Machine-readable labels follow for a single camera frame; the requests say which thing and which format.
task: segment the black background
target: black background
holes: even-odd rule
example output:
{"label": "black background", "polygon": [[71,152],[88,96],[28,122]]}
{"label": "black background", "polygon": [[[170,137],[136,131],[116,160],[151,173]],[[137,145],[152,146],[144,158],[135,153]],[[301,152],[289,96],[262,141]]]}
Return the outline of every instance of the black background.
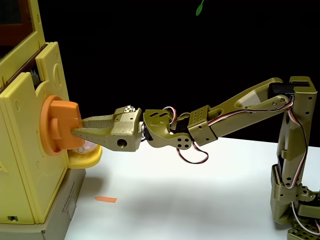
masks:
{"label": "black background", "polygon": [[[267,79],[319,83],[318,11],[263,2],[39,0],[83,118],[126,105],[178,114],[214,107]],[[316,104],[310,145],[320,147]],[[228,137],[277,142],[282,115]]]}

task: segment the red and white wire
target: red and white wire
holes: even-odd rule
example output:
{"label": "red and white wire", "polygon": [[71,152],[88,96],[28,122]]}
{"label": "red and white wire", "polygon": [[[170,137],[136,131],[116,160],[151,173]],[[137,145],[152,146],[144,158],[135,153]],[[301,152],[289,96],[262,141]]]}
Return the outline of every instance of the red and white wire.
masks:
{"label": "red and white wire", "polygon": [[300,225],[300,227],[303,228],[303,230],[305,230],[306,232],[308,232],[308,233],[310,233],[310,234],[313,234],[313,235],[315,235],[315,236],[320,236],[320,226],[319,226],[317,220],[314,220],[314,222],[315,222],[315,226],[316,226],[316,228],[318,229],[318,232],[319,232],[319,233],[318,233],[318,232],[310,231],[310,230],[307,229],[305,226],[303,226],[303,224],[302,224],[302,223],[299,221],[299,219],[298,219],[298,216],[297,216],[296,210],[295,210],[295,203],[294,203],[293,201],[291,202],[291,207],[292,207],[293,215],[294,215],[296,221],[298,222],[298,224]]}
{"label": "red and white wire", "polygon": [[177,111],[172,106],[166,106],[163,110],[168,110],[168,109],[171,109],[171,111],[173,112],[173,118],[172,118],[172,121],[170,122],[170,125],[171,125],[177,120]]}
{"label": "red and white wire", "polygon": [[229,112],[227,114],[224,114],[222,116],[217,117],[216,119],[210,121],[208,123],[209,126],[212,126],[213,124],[216,124],[217,122],[220,122],[224,119],[227,119],[233,115],[240,114],[240,113],[266,113],[266,112],[278,112],[284,109],[290,108],[294,103],[292,101],[288,102],[286,105],[283,105],[282,107],[276,108],[274,110],[250,110],[250,109],[241,109]]}
{"label": "red and white wire", "polygon": [[201,150],[200,148],[198,148],[198,147],[196,146],[196,144],[195,144],[194,141],[192,142],[192,147],[193,147],[195,150],[197,150],[198,152],[201,152],[201,153],[206,154],[205,159],[203,159],[203,160],[201,160],[201,161],[197,161],[197,162],[192,162],[192,161],[187,160],[184,156],[182,156],[179,148],[176,149],[176,152],[178,153],[178,155],[180,156],[180,158],[182,158],[185,162],[187,162],[187,163],[189,163],[189,164],[203,164],[203,163],[205,163],[205,162],[209,159],[209,153],[207,153],[206,151],[203,151],[203,150]]}
{"label": "red and white wire", "polygon": [[294,178],[293,178],[293,182],[291,184],[291,186],[286,186],[288,189],[293,189],[295,186],[296,186],[296,183],[298,181],[298,177],[300,175],[300,172],[301,172],[301,169],[302,169],[302,166],[304,165],[305,161],[306,161],[306,158],[307,158],[307,152],[308,152],[308,149],[307,149],[307,136],[306,136],[306,132],[304,131],[302,125],[300,124],[300,122],[296,119],[295,115],[293,114],[292,112],[292,108],[290,107],[289,108],[289,117],[290,119],[296,123],[297,125],[299,125],[301,128],[302,128],[302,131],[303,131],[303,137],[304,137],[304,141],[306,143],[306,146],[305,146],[305,150],[304,150],[304,154],[303,154],[303,157],[302,157],[302,160],[298,166],[298,169],[294,175]]}

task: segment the orange paper piece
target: orange paper piece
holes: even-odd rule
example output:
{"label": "orange paper piece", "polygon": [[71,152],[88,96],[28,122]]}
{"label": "orange paper piece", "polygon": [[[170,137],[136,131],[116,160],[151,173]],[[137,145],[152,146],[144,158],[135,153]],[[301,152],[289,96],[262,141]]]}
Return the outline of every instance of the orange paper piece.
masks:
{"label": "orange paper piece", "polygon": [[96,196],[94,198],[96,201],[105,202],[105,203],[112,203],[115,204],[118,198],[115,197],[107,197],[107,196]]}

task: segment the olive green metal part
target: olive green metal part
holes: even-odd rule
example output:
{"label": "olive green metal part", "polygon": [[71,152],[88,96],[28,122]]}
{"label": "olive green metal part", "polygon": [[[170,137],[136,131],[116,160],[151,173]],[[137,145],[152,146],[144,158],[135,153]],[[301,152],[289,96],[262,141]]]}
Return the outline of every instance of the olive green metal part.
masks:
{"label": "olive green metal part", "polygon": [[199,146],[217,140],[217,137],[208,126],[207,118],[209,109],[210,106],[206,105],[195,111],[192,111],[189,117],[188,130],[194,141]]}
{"label": "olive green metal part", "polygon": [[316,193],[310,191],[302,183],[294,188],[287,188],[280,180],[278,165],[272,166],[270,205],[272,217],[276,223],[289,224],[292,222],[291,202],[311,202],[316,200],[316,197]]}
{"label": "olive green metal part", "polygon": [[142,111],[125,106],[114,114],[82,120],[83,128],[71,133],[81,139],[99,144],[112,151],[135,152],[142,139]]}
{"label": "olive green metal part", "polygon": [[[282,83],[279,78],[271,78],[256,86],[253,86],[231,99],[215,106],[209,110],[208,121],[214,120],[220,115],[228,114],[233,111],[250,109],[250,110],[275,110],[290,100],[284,95],[278,95],[268,99],[268,88],[271,83]],[[258,123],[267,118],[273,117],[277,114],[284,112],[243,112],[232,117],[219,121],[211,126],[215,136],[222,137],[239,129],[243,129],[252,124]]]}
{"label": "olive green metal part", "polygon": [[[304,191],[311,192],[308,188],[305,188]],[[320,219],[320,198],[319,192],[311,192],[312,194],[316,194],[315,204],[308,205],[305,202],[299,202],[297,214],[299,216]]]}
{"label": "olive green metal part", "polygon": [[[300,219],[300,222],[303,226],[311,232],[317,233],[318,230],[316,228],[315,222],[310,219]],[[293,221],[292,229],[288,231],[287,240],[320,240],[320,236],[316,236],[310,234],[309,232],[305,231],[297,221]]]}
{"label": "olive green metal part", "polygon": [[188,133],[170,134],[170,112],[167,110],[147,109],[143,115],[144,124],[152,140],[148,143],[154,148],[172,146],[181,150],[189,149],[192,145]]}
{"label": "olive green metal part", "polygon": [[175,130],[176,129],[176,126],[177,126],[177,123],[179,123],[180,121],[184,120],[184,119],[189,119],[189,116],[190,116],[190,113],[189,112],[184,112],[182,113],[180,116],[178,116],[175,120],[174,123],[172,123],[170,125],[170,129],[172,130]]}
{"label": "olive green metal part", "polygon": [[[293,114],[302,124],[307,144],[309,145],[312,116],[316,104],[317,91],[309,77],[292,76],[290,82],[307,82],[310,86],[296,86],[294,88]],[[304,133],[299,125],[290,120],[288,112],[284,114],[277,148],[280,176],[284,184],[290,186],[294,180],[298,166],[305,153]],[[301,183],[305,165],[302,166],[297,184]]]}
{"label": "olive green metal part", "polygon": [[292,210],[290,201],[297,201],[299,189],[302,186],[287,189],[280,181],[277,164],[272,166],[271,171],[271,211],[273,220],[278,224],[290,224],[292,222]]}

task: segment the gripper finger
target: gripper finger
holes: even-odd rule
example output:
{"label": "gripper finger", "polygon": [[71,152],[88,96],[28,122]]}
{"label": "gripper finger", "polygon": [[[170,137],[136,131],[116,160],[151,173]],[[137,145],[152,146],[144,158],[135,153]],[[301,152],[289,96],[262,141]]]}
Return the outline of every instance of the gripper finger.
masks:
{"label": "gripper finger", "polygon": [[114,125],[114,115],[92,116],[82,120],[83,127],[93,129],[112,128]]}
{"label": "gripper finger", "polygon": [[107,136],[110,131],[111,130],[108,128],[75,128],[71,131],[71,134],[78,138],[106,147]]}

